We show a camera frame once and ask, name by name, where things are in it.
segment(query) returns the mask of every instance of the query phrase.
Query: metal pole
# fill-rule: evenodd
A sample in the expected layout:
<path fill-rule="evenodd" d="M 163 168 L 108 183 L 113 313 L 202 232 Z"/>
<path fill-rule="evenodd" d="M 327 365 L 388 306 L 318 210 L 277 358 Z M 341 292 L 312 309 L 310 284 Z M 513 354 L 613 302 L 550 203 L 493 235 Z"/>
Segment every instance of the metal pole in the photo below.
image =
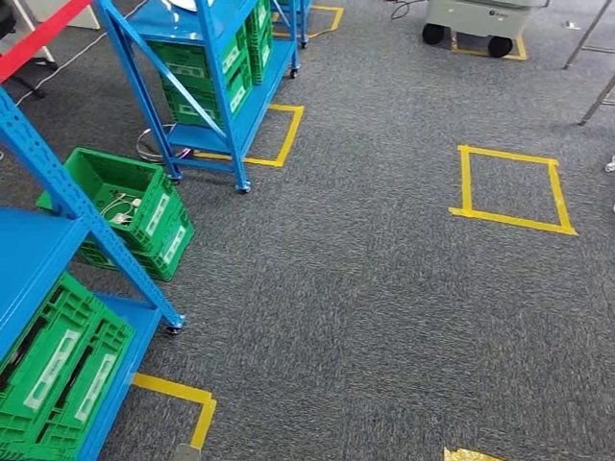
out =
<path fill-rule="evenodd" d="M 600 96 L 598 96 L 595 100 L 595 102 L 594 102 L 594 104 L 592 104 L 592 107 L 587 111 L 587 113 L 583 115 L 583 118 L 582 118 L 581 121 L 579 122 L 579 125 L 581 125 L 583 127 L 583 125 L 589 121 L 589 119 L 592 118 L 592 116 L 594 113 L 595 113 L 595 111 L 598 110 L 598 108 L 600 107 L 604 101 L 604 99 L 606 99 L 607 96 L 608 96 L 608 93 L 610 93 L 613 86 L 615 86 L 615 75 L 613 75 L 613 78 L 610 79 L 610 82 L 608 82 L 608 85 L 607 85 L 604 89 L 602 90 L 601 93 L 600 93 Z"/>
<path fill-rule="evenodd" d="M 598 23 L 600 22 L 602 16 L 604 15 L 606 10 L 612 2 L 613 0 L 606 0 L 604 2 L 604 4 L 602 6 L 600 12 L 598 12 L 598 15 L 594 19 L 594 22 L 592 22 L 592 25 L 589 26 L 589 29 L 587 29 L 587 31 L 583 35 L 583 37 L 581 38 L 581 41 L 579 41 L 579 44 L 576 45 L 576 48 L 575 48 L 574 51 L 573 51 L 572 54 L 570 55 L 570 58 L 568 58 L 568 60 L 566 61 L 566 64 L 564 65 L 564 69 L 568 69 L 569 67 L 570 67 L 572 65 L 572 62 L 576 60 L 579 53 L 581 52 L 581 50 L 584 49 L 586 43 L 587 43 L 588 40 L 589 39 L 589 36 L 592 35 L 594 29 L 595 29 Z"/>

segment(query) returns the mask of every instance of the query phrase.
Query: blue shelf board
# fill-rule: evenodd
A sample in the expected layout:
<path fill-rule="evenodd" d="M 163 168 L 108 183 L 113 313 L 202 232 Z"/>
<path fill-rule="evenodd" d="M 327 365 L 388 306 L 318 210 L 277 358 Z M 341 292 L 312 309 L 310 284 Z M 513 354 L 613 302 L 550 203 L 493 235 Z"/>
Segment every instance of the blue shelf board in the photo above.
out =
<path fill-rule="evenodd" d="M 207 8 L 207 0 L 202 0 Z M 215 0 L 209 7 L 213 31 L 209 31 L 222 50 L 256 6 L 256 0 Z M 146 40 L 199 45 L 203 43 L 196 12 L 172 5 L 168 0 L 148 0 L 131 15 L 128 22 Z"/>
<path fill-rule="evenodd" d="M 241 158 L 245 157 L 254 140 L 269 103 L 274 98 L 274 94 L 288 67 L 288 62 L 295 50 L 295 46 L 295 42 L 292 40 L 274 39 L 271 61 L 264 72 L 262 83 L 254 85 L 246 103 L 233 121 L 233 133 Z M 213 130 L 206 127 L 178 123 L 169 132 L 168 140 L 172 146 L 230 154 L 230 150 L 224 141 Z"/>
<path fill-rule="evenodd" d="M 113 425 L 122 402 L 128 392 L 133 376 L 138 370 L 161 317 L 159 309 L 153 309 L 146 303 L 99 293 L 96 296 L 134 328 L 135 335 L 83 442 L 78 458 L 82 461 L 98 459 L 100 450 Z"/>
<path fill-rule="evenodd" d="M 87 236 L 81 220 L 0 208 L 0 357 Z"/>

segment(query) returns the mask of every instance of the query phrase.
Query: blue shelf frame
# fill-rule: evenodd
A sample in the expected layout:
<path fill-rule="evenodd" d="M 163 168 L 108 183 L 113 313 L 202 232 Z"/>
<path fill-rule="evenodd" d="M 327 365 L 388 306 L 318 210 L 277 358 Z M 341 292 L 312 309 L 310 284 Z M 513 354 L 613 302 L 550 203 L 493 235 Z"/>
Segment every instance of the blue shelf frame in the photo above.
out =
<path fill-rule="evenodd" d="M 177 332 L 184 316 L 175 311 L 39 134 L 0 87 L 0 140 L 52 198 L 58 216 L 11 208 L 0 209 L 0 356 L 4 356 L 87 236 L 91 235 L 144 302 L 100 295 L 135 329 L 128 352 L 119 363 L 110 392 L 100 406 L 79 459 L 96 459 L 133 375 L 162 318 Z"/>
<path fill-rule="evenodd" d="M 289 0 L 289 11 L 296 11 L 298 1 L 304 0 Z M 299 69 L 297 41 L 294 38 L 297 36 L 297 21 L 289 21 L 282 8 L 277 8 L 280 17 L 288 26 L 289 37 L 274 39 L 272 59 L 267 65 L 262 84 L 255 85 L 237 114 L 233 116 L 230 112 L 222 70 L 222 50 L 245 23 L 248 15 L 256 6 L 256 2 L 257 0 L 215 0 L 209 6 L 207 0 L 196 0 L 196 13 L 193 13 L 172 6 L 164 0 L 148 0 L 130 21 L 118 12 L 112 0 L 96 0 L 95 3 L 122 66 L 128 75 L 139 107 L 152 130 L 170 178 L 181 180 L 182 174 L 180 166 L 206 168 L 233 174 L 236 189 L 248 192 L 250 190 L 250 182 L 245 172 L 243 159 L 289 64 L 291 67 L 291 78 L 295 78 Z M 202 46 L 212 70 L 213 85 L 224 128 L 221 129 L 216 125 L 153 52 L 146 41 L 152 38 Z M 147 87 L 139 73 L 133 45 L 143 52 L 159 73 L 181 93 L 204 120 L 206 126 L 175 124 L 172 131 L 166 133 Z M 228 154 L 230 156 L 230 164 L 212 159 L 177 158 L 173 147 Z"/>
<path fill-rule="evenodd" d="M 271 0 L 271 5 L 276 7 L 277 1 L 279 0 Z M 297 14 L 298 14 L 299 39 L 301 40 L 301 47 L 305 48 L 308 46 L 308 42 L 310 41 L 310 38 L 308 37 L 308 16 L 310 14 L 310 9 L 312 8 L 312 0 L 298 0 L 298 2 Z M 286 5 L 278 6 L 283 12 L 289 13 L 292 11 Z"/>

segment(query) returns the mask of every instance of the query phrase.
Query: stacked crates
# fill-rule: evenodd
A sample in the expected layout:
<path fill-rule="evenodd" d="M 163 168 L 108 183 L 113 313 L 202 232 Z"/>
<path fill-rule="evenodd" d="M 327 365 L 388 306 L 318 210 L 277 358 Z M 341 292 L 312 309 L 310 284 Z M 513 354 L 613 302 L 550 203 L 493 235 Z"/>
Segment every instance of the stacked crates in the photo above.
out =
<path fill-rule="evenodd" d="M 0 361 L 0 459 L 76 459 L 134 335 L 60 276 Z"/>
<path fill-rule="evenodd" d="M 256 85 L 261 84 L 274 46 L 274 27 L 271 23 L 270 1 L 258 1 L 256 7 L 246 21 L 246 30 L 252 82 Z"/>
<path fill-rule="evenodd" d="M 224 125 L 221 108 L 215 95 L 210 66 L 208 65 L 202 46 L 159 41 L 150 41 L 148 44 L 217 125 Z M 235 117 L 252 90 L 252 74 L 245 27 L 237 31 L 226 46 L 222 55 L 222 71 L 230 113 Z M 173 120 L 187 125 L 206 126 L 206 122 L 184 96 L 164 78 L 162 88 Z"/>
<path fill-rule="evenodd" d="M 64 167 L 153 279 L 171 279 L 192 239 L 192 223 L 160 166 L 77 148 Z M 53 210 L 46 192 L 36 206 Z M 115 268 L 91 239 L 77 254 L 94 266 Z"/>

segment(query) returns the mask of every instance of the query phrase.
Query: red strap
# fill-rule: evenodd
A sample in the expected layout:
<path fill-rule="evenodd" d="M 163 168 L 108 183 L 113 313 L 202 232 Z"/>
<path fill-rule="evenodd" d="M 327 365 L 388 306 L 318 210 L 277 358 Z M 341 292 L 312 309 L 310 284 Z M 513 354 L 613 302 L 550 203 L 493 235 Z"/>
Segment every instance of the red strap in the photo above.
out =
<path fill-rule="evenodd" d="M 27 60 L 33 57 L 37 51 L 59 34 L 73 17 L 89 5 L 90 1 L 69 0 L 47 21 L 39 24 L 34 31 L 8 50 L 7 54 L 0 57 L 0 83 L 13 75 Z"/>

